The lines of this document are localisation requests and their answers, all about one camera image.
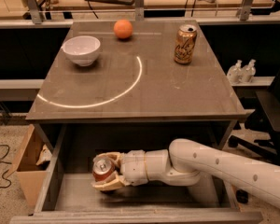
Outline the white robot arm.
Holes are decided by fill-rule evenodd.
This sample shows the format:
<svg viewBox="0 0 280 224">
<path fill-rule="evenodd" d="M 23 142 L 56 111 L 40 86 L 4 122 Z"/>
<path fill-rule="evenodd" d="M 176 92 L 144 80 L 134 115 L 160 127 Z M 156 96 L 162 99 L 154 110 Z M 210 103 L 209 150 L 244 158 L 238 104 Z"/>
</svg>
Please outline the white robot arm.
<svg viewBox="0 0 280 224">
<path fill-rule="evenodd" d="M 160 181 L 193 186 L 205 172 L 280 209 L 280 166 L 217 150 L 188 139 L 167 149 L 106 152 L 93 159 L 92 186 L 100 191 Z"/>
</svg>

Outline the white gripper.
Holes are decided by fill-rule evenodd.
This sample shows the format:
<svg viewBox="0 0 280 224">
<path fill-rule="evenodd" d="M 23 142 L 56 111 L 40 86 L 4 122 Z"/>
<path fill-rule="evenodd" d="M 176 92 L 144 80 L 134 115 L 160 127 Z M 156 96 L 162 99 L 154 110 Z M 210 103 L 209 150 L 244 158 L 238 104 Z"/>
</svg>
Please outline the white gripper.
<svg viewBox="0 0 280 224">
<path fill-rule="evenodd" d="M 112 191 L 129 185 L 139 186 L 147 182 L 143 150 L 132 150 L 123 154 L 119 152 L 101 153 L 94 158 L 94 167 L 96 169 L 120 168 L 121 175 L 114 171 L 94 177 L 91 185 L 100 191 Z"/>
</svg>

